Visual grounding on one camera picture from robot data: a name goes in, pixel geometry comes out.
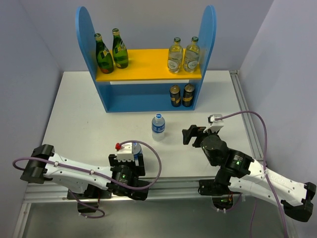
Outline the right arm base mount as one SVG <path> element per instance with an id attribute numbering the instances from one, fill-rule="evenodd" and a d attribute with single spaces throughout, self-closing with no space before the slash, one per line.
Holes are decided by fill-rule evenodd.
<path id="1" fill-rule="evenodd" d="M 242 201 L 241 193 L 230 191 L 228 186 L 215 183 L 214 179 L 199 180 L 198 193 L 210 196 L 212 208 L 223 214 L 232 211 Z"/>

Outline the clear glass bottle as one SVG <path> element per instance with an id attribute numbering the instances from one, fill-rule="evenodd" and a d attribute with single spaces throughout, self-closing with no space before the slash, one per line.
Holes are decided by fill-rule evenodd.
<path id="1" fill-rule="evenodd" d="M 186 47 L 183 68 L 186 72 L 194 72 L 198 66 L 200 57 L 199 38 L 194 36 L 191 43 Z"/>
<path id="2" fill-rule="evenodd" d="M 183 48 L 180 45 L 181 39 L 175 37 L 173 45 L 168 50 L 168 70 L 172 73 L 178 73 L 180 71 L 183 61 Z"/>

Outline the aluminium front rail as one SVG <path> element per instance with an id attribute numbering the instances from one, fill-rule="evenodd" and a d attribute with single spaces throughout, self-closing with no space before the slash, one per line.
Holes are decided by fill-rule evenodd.
<path id="1" fill-rule="evenodd" d="M 202 198 L 198 193 L 199 181 L 208 177 L 160 178 L 150 187 L 147 200 Z M 68 189 L 53 182 L 27 185 L 23 203 L 70 202 L 75 199 L 67 195 Z"/>

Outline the plastic water bottle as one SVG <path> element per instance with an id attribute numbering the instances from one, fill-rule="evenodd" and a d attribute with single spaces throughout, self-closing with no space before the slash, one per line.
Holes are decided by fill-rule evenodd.
<path id="1" fill-rule="evenodd" d="M 155 141 L 164 139 L 165 132 L 165 119 L 162 114 L 156 114 L 152 119 L 152 138 Z"/>
<path id="2" fill-rule="evenodd" d="M 139 143 L 134 142 L 134 143 L 133 143 L 133 155 L 134 155 L 134 161 L 135 161 L 136 166 L 139 165 L 138 156 L 139 156 L 140 154 L 143 154 L 143 152 L 142 152 L 142 147 L 141 147 L 141 145 L 140 145 Z"/>

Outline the green glass bottle front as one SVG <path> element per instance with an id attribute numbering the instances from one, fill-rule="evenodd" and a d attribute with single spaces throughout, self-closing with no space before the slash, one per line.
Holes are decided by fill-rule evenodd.
<path id="1" fill-rule="evenodd" d="M 120 69 L 124 69 L 129 64 L 127 48 L 120 36 L 120 32 L 118 28 L 113 28 L 112 34 L 113 34 L 112 56 L 113 56 L 115 65 Z"/>

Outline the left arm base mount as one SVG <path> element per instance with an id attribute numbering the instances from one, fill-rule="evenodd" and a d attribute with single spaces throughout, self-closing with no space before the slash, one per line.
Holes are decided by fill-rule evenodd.
<path id="1" fill-rule="evenodd" d="M 67 192 L 68 200 L 77 201 L 77 211 L 80 216 L 86 219 L 98 219 L 106 214 L 100 208 L 101 199 L 110 199 L 111 193 L 107 190 L 99 188 L 87 189 L 84 193 L 79 194 L 72 192 L 70 189 Z"/>

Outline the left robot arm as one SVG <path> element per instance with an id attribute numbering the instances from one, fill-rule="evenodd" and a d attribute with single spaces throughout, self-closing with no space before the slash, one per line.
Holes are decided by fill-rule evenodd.
<path id="1" fill-rule="evenodd" d="M 52 181 L 86 199 L 94 198 L 100 189 L 144 201 L 149 182 L 139 179 L 145 175 L 142 151 L 136 151 L 133 142 L 115 148 L 117 153 L 108 157 L 109 166 L 102 167 L 72 161 L 56 153 L 52 145 L 44 144 L 33 150 L 20 178 L 37 184 Z"/>

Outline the green glass bottle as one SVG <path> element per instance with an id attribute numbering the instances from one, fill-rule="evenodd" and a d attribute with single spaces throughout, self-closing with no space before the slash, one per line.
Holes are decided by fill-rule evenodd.
<path id="1" fill-rule="evenodd" d="M 112 56 L 105 46 L 100 33 L 94 35 L 96 40 L 96 60 L 102 73 L 110 74 L 114 71 Z"/>
<path id="2" fill-rule="evenodd" d="M 112 56 L 113 56 L 115 65 L 120 69 L 124 69 L 129 64 L 127 48 L 120 36 L 120 32 L 118 28 L 113 28 L 112 34 L 113 34 Z"/>

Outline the right black can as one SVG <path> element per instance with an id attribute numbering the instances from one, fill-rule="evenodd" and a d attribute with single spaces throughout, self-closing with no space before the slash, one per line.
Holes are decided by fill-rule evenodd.
<path id="1" fill-rule="evenodd" d="M 195 87 L 193 84 L 186 84 L 183 90 L 183 98 L 182 98 L 182 105 L 184 107 L 190 107 L 193 104 L 195 93 Z"/>

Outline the aluminium side rail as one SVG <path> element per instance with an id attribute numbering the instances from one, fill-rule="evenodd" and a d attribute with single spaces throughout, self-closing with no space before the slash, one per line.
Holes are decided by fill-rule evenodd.
<path id="1" fill-rule="evenodd" d="M 242 90 L 242 86 L 238 77 L 238 71 L 237 70 L 231 70 L 229 72 L 232 83 L 233 83 L 233 87 L 236 93 L 236 97 L 238 100 L 238 104 L 240 107 L 241 111 L 247 111 L 248 105 Z M 243 123 L 246 129 L 246 133 L 247 133 L 247 137 L 249 140 L 249 144 L 251 147 L 251 151 L 252 151 L 252 155 L 255 159 L 257 160 L 262 160 L 263 159 L 263 151 L 254 127 L 254 123 L 252 120 L 252 115 L 250 113 L 243 113 L 242 114 L 242 119 L 243 119 Z"/>

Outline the blue and yellow shelf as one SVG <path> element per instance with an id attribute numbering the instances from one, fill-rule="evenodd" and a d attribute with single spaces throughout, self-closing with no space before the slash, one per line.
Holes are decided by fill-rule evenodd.
<path id="1" fill-rule="evenodd" d="M 167 49 L 130 49 L 129 66 L 104 74 L 96 61 L 95 30 L 88 10 L 80 6 L 76 10 L 75 26 L 78 45 L 91 75 L 102 105 L 108 113 L 161 112 L 194 110 L 208 68 L 216 37 L 217 19 L 213 5 L 203 13 L 198 45 L 201 55 L 195 72 L 169 72 Z M 194 85 L 193 104 L 189 107 L 173 107 L 170 87 L 178 81 L 180 88 L 185 81 Z"/>

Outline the left black can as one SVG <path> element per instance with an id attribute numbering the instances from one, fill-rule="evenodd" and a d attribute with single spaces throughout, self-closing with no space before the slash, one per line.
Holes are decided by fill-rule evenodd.
<path id="1" fill-rule="evenodd" d="M 179 107 L 181 105 L 180 87 L 178 85 L 172 85 L 169 93 L 172 106 Z"/>

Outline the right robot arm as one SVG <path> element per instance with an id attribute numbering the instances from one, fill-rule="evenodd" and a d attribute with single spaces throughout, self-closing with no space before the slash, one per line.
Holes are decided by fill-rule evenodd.
<path id="1" fill-rule="evenodd" d="M 216 132 L 191 125 L 182 130 L 183 144 L 195 138 L 193 147 L 201 148 L 211 166 L 219 167 L 214 179 L 199 181 L 198 192 L 206 196 L 222 196 L 229 192 L 244 193 L 274 205 L 281 205 L 288 217 L 307 222 L 314 205 L 316 185 L 288 179 L 264 166 L 251 156 L 228 148 Z"/>

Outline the black can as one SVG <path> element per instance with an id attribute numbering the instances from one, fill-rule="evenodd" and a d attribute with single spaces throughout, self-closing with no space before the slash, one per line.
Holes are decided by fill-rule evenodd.
<path id="1" fill-rule="evenodd" d="M 183 98 L 182 98 L 182 105 L 184 107 L 190 107 L 193 104 L 195 93 L 195 87 L 193 84 L 186 84 L 183 90 Z"/>
<path id="2" fill-rule="evenodd" d="M 172 106 L 179 107 L 181 105 L 180 87 L 178 85 L 172 85 L 169 93 Z"/>

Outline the plastic water bottle front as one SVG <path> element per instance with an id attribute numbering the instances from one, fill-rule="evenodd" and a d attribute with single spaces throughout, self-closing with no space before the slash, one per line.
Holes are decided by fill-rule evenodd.
<path id="1" fill-rule="evenodd" d="M 139 156 L 140 154 L 143 154 L 143 152 L 142 152 L 142 147 L 141 147 L 141 145 L 140 145 L 139 143 L 134 142 L 134 143 L 133 143 L 133 155 L 134 155 L 134 161 L 135 161 L 136 166 L 139 165 L 138 156 Z"/>

